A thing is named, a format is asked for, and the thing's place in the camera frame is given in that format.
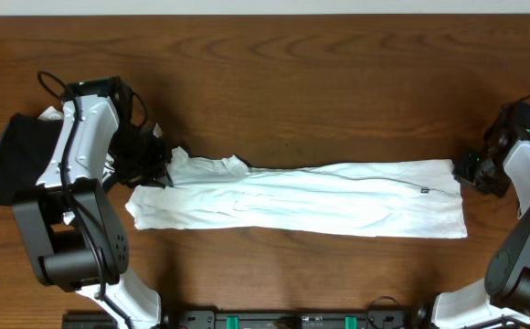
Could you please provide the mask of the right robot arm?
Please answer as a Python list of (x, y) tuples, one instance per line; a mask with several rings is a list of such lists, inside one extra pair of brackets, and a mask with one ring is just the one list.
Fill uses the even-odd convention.
[(512, 145), (503, 170), (518, 197), (519, 221), (484, 278), (435, 298), (426, 328), (530, 328), (530, 132)]

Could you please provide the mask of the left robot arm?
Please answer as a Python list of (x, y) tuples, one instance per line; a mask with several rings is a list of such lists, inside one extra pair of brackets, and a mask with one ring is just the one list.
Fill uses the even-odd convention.
[(64, 328), (164, 328), (161, 296), (131, 268), (127, 233), (103, 187), (108, 167), (129, 188), (171, 186), (164, 139), (132, 122), (141, 97), (120, 77), (62, 88), (63, 123), (49, 164), (13, 202), (33, 271), (41, 284), (100, 306), (64, 315)]

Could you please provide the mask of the white Puma t-shirt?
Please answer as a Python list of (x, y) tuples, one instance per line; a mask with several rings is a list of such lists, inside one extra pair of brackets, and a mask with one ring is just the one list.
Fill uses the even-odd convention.
[(256, 168), (172, 151), (169, 187), (136, 187), (137, 229), (276, 228), (358, 237), (464, 239), (449, 160)]

